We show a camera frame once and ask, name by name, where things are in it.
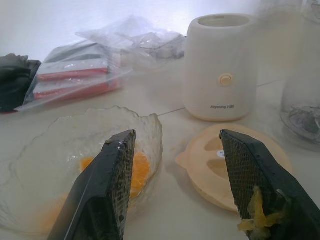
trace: cup opening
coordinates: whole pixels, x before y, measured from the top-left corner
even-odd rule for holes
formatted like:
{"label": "cup opening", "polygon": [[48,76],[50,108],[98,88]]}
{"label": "cup opening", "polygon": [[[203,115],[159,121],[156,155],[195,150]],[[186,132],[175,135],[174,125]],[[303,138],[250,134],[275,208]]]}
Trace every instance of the cup opening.
{"label": "cup opening", "polygon": [[205,27],[227,28],[240,27],[249,23],[250,19],[242,15],[210,15],[199,18],[198,23]]}

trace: black bag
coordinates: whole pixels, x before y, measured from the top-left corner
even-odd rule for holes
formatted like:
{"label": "black bag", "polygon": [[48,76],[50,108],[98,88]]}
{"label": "black bag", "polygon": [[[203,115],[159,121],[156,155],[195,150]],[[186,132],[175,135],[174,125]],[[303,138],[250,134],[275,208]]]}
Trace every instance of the black bag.
{"label": "black bag", "polygon": [[40,61],[28,60],[28,56],[0,57],[0,113],[13,112],[23,105],[40,65]]}

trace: textured glass bowl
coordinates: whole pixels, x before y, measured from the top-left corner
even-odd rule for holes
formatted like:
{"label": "textured glass bowl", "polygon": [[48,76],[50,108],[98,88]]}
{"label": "textured glass bowl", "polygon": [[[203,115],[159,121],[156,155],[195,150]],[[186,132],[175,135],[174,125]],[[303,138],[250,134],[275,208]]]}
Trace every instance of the textured glass bowl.
{"label": "textured glass bowl", "polygon": [[31,219],[70,191],[80,175],[79,162],[97,156],[105,140],[130,129],[136,130],[136,151],[146,154],[151,170],[141,194],[130,200],[131,218],[152,196],[163,154],[162,125],[156,114],[139,117],[120,107],[89,109],[57,119],[12,162],[10,179],[0,186],[0,230],[37,235]]}

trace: blender jar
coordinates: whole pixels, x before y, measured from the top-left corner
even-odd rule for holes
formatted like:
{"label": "blender jar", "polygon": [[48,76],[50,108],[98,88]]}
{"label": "blender jar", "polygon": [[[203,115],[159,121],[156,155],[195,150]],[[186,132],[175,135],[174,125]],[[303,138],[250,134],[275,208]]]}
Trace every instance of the blender jar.
{"label": "blender jar", "polygon": [[320,151],[320,3],[305,7],[293,74],[283,91],[281,119],[289,132]]}

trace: clear plastic bag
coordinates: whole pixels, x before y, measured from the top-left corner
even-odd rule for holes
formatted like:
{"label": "clear plastic bag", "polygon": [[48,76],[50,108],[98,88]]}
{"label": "clear plastic bag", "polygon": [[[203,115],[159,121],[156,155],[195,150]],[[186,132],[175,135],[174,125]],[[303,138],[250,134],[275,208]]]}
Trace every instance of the clear plastic bag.
{"label": "clear plastic bag", "polygon": [[40,66],[23,103],[24,111],[48,103],[88,98],[123,86],[131,70],[105,46],[91,41],[54,49]]}
{"label": "clear plastic bag", "polygon": [[76,35],[108,47],[113,56],[126,59],[122,62],[125,66],[134,68],[156,68],[185,54],[186,38],[183,35],[156,28],[138,16]]}

